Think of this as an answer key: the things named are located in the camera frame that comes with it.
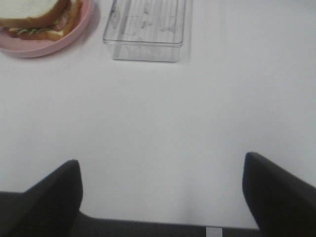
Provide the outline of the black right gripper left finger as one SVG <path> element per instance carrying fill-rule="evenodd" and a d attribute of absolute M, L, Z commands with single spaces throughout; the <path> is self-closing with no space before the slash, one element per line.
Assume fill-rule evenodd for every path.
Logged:
<path fill-rule="evenodd" d="M 67 237 L 82 197 L 79 162 L 69 160 L 24 192 L 0 193 L 0 235 Z"/>

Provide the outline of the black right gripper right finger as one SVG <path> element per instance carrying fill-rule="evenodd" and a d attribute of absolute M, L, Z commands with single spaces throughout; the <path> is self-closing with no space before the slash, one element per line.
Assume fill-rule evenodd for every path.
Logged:
<path fill-rule="evenodd" d="M 242 191 L 264 237 L 314 237 L 316 189 L 259 153 L 245 155 Z"/>

